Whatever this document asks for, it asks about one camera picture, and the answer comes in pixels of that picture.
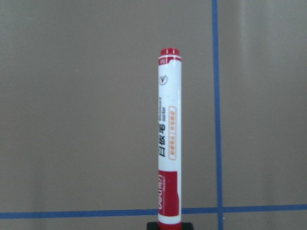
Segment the marker pen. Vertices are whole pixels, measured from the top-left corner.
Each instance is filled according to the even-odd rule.
[[[158,59],[158,226],[181,229],[181,56],[176,48]]]

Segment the gray floor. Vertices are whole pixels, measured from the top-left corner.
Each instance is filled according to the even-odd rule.
[[[224,206],[307,204],[307,2],[219,1]],[[211,1],[0,0],[0,213],[157,208],[157,57],[182,54],[182,206],[216,207]],[[304,230],[307,211],[225,213]],[[144,229],[156,216],[1,219]],[[183,215],[196,230],[216,214]]]

